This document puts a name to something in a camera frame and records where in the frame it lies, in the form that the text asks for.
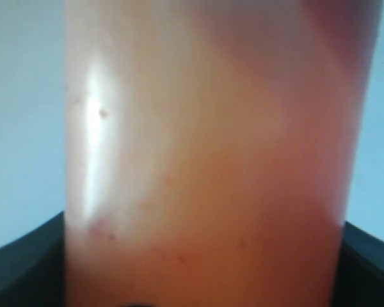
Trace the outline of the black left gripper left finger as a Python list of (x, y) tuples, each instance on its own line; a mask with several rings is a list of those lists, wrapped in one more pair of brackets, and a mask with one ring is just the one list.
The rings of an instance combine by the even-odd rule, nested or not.
[(63, 306), (64, 218), (59, 213), (0, 248), (0, 307)]

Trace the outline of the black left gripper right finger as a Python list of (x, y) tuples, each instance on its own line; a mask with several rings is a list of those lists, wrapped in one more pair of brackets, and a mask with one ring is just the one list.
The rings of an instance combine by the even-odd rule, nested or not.
[(344, 227), (332, 306), (384, 306), (384, 242), (351, 223)]

